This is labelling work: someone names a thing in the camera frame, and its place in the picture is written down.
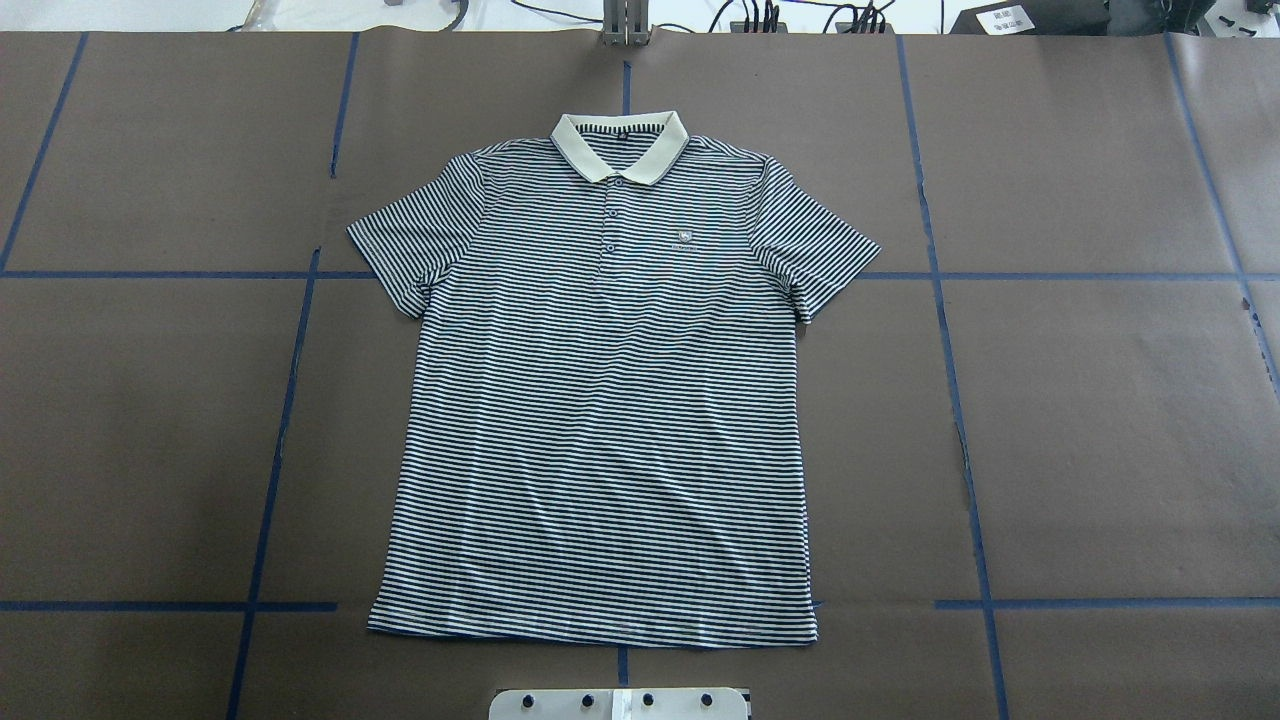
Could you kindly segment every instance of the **striped polo shirt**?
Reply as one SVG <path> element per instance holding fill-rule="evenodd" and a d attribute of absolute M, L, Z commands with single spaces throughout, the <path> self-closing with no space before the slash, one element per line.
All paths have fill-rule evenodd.
<path fill-rule="evenodd" d="M 817 639 L 795 324 L 876 243 L 672 111 L 564 115 L 348 232 L 421 319 L 370 629 Z"/>

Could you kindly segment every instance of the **shirt's left sleeve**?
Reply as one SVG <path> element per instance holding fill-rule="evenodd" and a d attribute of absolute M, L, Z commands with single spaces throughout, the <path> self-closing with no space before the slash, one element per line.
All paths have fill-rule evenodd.
<path fill-rule="evenodd" d="M 759 187 L 751 249 L 787 296 L 796 320 L 809 324 L 879 252 L 879 245 L 800 190 L 769 158 Z"/>

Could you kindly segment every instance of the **shirt neckline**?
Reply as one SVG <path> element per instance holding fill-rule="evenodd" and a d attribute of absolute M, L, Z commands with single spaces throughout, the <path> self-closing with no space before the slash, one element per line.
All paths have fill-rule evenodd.
<path fill-rule="evenodd" d="M 596 126 L 611 129 L 627 129 L 639 126 L 662 126 L 662 132 L 649 150 L 625 170 L 616 170 L 588 145 L 579 132 L 580 126 Z M 605 178 L 621 176 L 641 184 L 653 184 L 667 174 L 676 164 L 680 154 L 689 143 L 689 132 L 680 122 L 675 110 L 646 113 L 641 115 L 561 115 L 559 123 L 552 131 L 552 142 L 564 156 L 564 160 L 586 182 L 596 183 Z"/>

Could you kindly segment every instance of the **shirt body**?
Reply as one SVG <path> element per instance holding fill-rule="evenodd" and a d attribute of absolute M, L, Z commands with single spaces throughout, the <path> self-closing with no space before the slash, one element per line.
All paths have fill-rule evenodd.
<path fill-rule="evenodd" d="M 817 639 L 795 323 L 874 243 L 675 113 L 461 155 L 351 234 L 422 320 L 370 628 Z"/>

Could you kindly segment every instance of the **white label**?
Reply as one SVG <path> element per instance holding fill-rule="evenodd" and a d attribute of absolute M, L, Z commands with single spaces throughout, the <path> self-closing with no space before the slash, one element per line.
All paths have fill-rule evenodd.
<path fill-rule="evenodd" d="M 1024 29 L 1034 29 L 1036 27 L 1036 23 L 1027 15 L 1027 10 L 1021 5 L 987 10 L 986 13 L 978 13 L 977 17 L 978 22 L 982 23 L 982 29 L 987 31 L 987 35 L 1011 35 L 1023 32 Z"/>

